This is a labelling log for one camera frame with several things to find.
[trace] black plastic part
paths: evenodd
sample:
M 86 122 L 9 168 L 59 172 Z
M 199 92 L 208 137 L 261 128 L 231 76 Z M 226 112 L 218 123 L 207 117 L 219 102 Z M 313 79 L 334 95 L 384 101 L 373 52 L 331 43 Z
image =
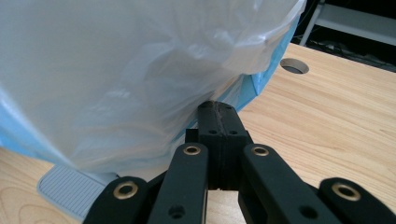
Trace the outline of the black plastic part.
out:
M 238 203 L 247 224 L 266 223 L 267 212 L 245 176 L 241 180 Z
M 396 223 L 390 209 L 352 181 L 325 179 L 320 183 L 318 196 L 343 223 Z
M 235 109 L 220 102 L 199 105 L 198 139 L 209 149 L 209 189 L 239 190 L 240 156 L 252 140 Z
M 266 223 L 340 223 L 272 148 L 246 146 L 242 168 L 265 208 Z
M 187 143 L 178 147 L 148 223 L 205 223 L 207 167 L 204 145 Z
M 136 194 L 128 199 L 116 198 L 114 196 L 115 188 L 128 181 L 137 185 Z M 98 196 L 83 223 L 146 223 L 150 211 L 148 196 L 149 187 L 143 179 L 129 176 L 118 178 L 108 184 Z
M 186 129 L 186 136 L 184 138 L 185 143 L 197 143 L 198 139 L 198 129 Z
M 163 184 L 163 180 L 165 179 L 166 171 L 160 175 L 157 175 L 154 179 L 148 182 L 149 188 L 149 203 L 154 204 L 157 200 L 158 193 L 160 192 L 161 185 Z

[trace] light wood surface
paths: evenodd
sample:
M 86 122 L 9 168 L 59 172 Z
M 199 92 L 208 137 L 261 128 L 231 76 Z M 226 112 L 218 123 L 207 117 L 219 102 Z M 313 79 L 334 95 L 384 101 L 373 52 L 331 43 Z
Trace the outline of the light wood surface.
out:
M 396 211 L 396 74 L 290 44 L 240 117 L 256 143 L 273 147 L 307 183 L 350 179 Z M 42 199 L 37 180 L 51 164 L 0 148 L 0 223 L 78 223 Z M 235 192 L 210 191 L 207 223 L 244 223 Z

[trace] white plastic bag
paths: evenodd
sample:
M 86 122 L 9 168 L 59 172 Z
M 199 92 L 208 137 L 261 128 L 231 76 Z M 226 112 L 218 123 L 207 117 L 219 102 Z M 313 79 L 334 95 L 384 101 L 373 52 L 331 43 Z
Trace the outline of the white plastic bag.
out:
M 3 1 L 0 144 L 88 172 L 164 167 L 200 103 L 247 102 L 240 74 L 268 68 L 303 7 Z

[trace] wooden table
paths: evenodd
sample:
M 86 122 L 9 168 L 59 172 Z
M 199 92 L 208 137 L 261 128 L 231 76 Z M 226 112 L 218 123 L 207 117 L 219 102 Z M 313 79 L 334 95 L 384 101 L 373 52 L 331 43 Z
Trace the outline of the wooden table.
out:
M 396 74 L 290 44 L 240 117 L 256 143 L 271 146 L 307 183 L 350 179 L 396 212 Z M 78 223 L 44 201 L 37 180 L 51 164 L 0 149 L 0 223 Z M 207 223 L 244 223 L 235 192 L 210 191 Z

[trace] screw hole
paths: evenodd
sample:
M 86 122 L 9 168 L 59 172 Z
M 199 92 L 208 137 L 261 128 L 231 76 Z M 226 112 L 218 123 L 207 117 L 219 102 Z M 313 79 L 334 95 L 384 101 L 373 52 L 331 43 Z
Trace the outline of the screw hole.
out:
M 119 200 L 125 200 L 134 197 L 139 187 L 133 181 L 119 183 L 113 190 L 113 195 Z
M 310 206 L 301 206 L 300 213 L 309 219 L 316 219 L 318 218 L 318 212 Z
M 120 188 L 119 193 L 121 194 L 127 194 L 132 192 L 134 188 L 132 188 L 132 186 L 122 186 L 122 188 Z
M 352 201 L 352 202 L 356 202 L 361 198 L 361 195 L 359 194 L 359 192 L 355 189 L 353 189 L 352 187 L 345 185 L 345 184 L 341 184 L 341 183 L 335 183 L 332 185 L 332 191 L 340 196 L 343 199 Z
M 256 156 L 267 156 L 270 153 L 268 149 L 264 147 L 254 147 L 253 149 L 251 149 L 251 151 Z
M 168 211 L 168 215 L 172 219 L 180 219 L 180 218 L 184 217 L 185 214 L 186 214 L 186 212 L 184 211 L 184 207 L 181 205 L 178 205 L 178 204 L 172 205 L 172 207 L 169 208 L 169 211 Z
M 194 155 L 199 154 L 201 152 L 201 149 L 198 147 L 186 147 L 186 148 L 184 148 L 183 151 L 187 155 L 194 156 Z

